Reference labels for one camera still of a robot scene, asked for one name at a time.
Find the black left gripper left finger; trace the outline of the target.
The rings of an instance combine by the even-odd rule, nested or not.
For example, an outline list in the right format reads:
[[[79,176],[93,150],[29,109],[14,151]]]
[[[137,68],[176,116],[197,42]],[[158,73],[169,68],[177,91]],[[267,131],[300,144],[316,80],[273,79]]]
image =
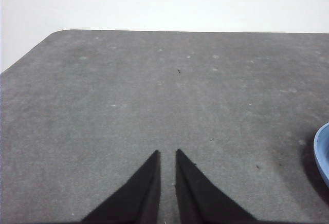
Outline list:
[[[155,150],[131,178],[84,217],[82,223],[157,223],[160,172],[160,152]]]

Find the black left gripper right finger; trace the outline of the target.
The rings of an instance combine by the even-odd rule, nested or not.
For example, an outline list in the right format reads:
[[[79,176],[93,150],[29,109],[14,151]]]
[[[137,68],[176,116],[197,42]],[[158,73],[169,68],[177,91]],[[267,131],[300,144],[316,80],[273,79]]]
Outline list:
[[[175,189],[181,223],[254,223],[257,219],[218,189],[180,149]]]

